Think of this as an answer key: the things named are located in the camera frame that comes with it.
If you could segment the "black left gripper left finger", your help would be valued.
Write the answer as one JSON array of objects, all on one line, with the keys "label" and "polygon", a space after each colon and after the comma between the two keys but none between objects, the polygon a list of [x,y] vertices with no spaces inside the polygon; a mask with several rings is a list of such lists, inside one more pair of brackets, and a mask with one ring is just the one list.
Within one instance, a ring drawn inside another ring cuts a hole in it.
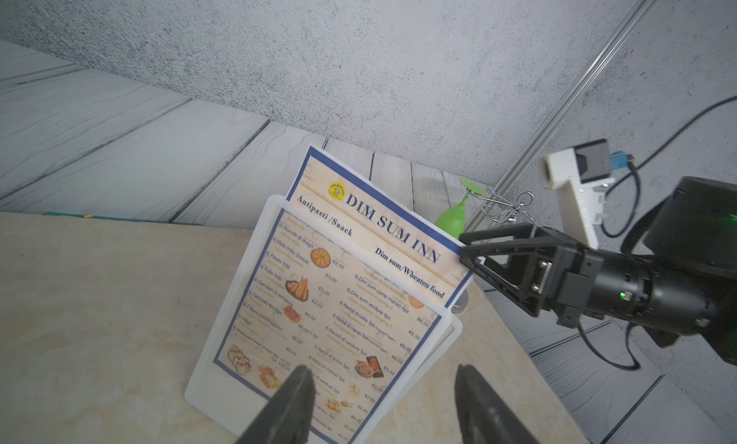
[{"label": "black left gripper left finger", "polygon": [[268,401],[237,444],[303,444],[310,434],[316,388],[312,371],[298,366]]}]

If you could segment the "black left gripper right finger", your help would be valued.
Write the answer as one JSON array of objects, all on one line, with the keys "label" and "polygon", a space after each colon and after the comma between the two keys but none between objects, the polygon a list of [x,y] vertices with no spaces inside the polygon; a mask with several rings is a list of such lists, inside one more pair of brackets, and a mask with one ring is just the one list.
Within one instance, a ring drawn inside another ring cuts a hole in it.
[{"label": "black left gripper right finger", "polygon": [[537,443],[473,365],[458,366],[454,394],[464,444]]}]

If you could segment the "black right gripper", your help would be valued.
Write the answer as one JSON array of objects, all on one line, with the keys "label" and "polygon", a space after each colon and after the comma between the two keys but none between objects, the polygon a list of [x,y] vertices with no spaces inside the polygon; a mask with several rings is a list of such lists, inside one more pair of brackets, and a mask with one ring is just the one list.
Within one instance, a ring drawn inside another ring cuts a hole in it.
[{"label": "black right gripper", "polygon": [[566,328],[579,325],[605,261],[532,223],[464,233],[460,240],[461,263],[527,315],[551,311]]}]

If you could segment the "Dim Sum Inn blue-bordered menu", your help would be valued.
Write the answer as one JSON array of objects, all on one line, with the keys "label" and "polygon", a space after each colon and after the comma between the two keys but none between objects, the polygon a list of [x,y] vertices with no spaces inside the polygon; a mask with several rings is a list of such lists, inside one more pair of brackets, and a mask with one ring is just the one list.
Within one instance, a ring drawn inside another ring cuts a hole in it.
[{"label": "Dim Sum Inn blue-bordered menu", "polygon": [[312,441],[354,443],[449,327],[460,246],[316,147],[264,214],[210,361],[261,399],[309,368]]}]

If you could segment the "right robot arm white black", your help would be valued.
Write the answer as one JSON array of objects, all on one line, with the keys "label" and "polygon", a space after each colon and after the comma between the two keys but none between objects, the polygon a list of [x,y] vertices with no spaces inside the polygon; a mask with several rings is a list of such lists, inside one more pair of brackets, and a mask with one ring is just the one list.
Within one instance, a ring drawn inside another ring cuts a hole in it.
[{"label": "right robot arm white black", "polygon": [[606,316],[643,327],[659,347],[702,336],[736,361],[736,187],[684,177],[627,234],[595,250],[529,223],[464,233],[461,263],[527,315],[558,325]]}]

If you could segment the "large frosted acrylic menu rack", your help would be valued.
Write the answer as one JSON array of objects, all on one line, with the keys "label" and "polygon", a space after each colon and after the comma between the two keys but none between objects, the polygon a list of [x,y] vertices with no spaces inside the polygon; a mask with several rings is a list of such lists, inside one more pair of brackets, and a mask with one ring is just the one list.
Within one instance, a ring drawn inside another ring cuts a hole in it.
[{"label": "large frosted acrylic menu rack", "polygon": [[309,441],[363,443],[462,328],[374,255],[274,195],[185,397],[240,434],[304,365],[316,386]]}]

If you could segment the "green plastic wine glass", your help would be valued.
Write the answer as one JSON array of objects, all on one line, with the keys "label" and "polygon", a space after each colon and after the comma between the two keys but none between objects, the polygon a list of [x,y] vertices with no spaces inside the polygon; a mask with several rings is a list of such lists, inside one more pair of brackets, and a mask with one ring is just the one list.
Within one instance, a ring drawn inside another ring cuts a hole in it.
[{"label": "green plastic wine glass", "polygon": [[435,225],[452,238],[458,239],[466,229],[466,202],[470,196],[482,198],[487,192],[475,182],[461,178],[461,185],[466,189],[462,201],[444,211],[436,220]]}]

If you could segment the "aluminium right corner post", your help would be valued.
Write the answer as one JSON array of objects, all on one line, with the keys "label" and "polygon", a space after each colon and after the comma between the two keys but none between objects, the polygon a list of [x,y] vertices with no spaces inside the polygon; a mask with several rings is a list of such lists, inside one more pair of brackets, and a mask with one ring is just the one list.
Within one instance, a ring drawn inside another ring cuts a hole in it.
[{"label": "aluminium right corner post", "polygon": [[598,76],[606,69],[606,66],[616,56],[618,50],[635,32],[637,25],[642,22],[658,0],[636,0],[633,7],[627,12],[623,19],[616,25],[606,44],[593,57],[587,67],[579,74],[575,81],[567,88],[563,96],[557,102],[533,137],[522,152],[508,164],[501,178],[493,185],[495,194],[504,194],[516,182],[519,175],[539,155],[543,146],[554,136],[557,129],[565,120],[569,112],[580,98],[593,85]]}]

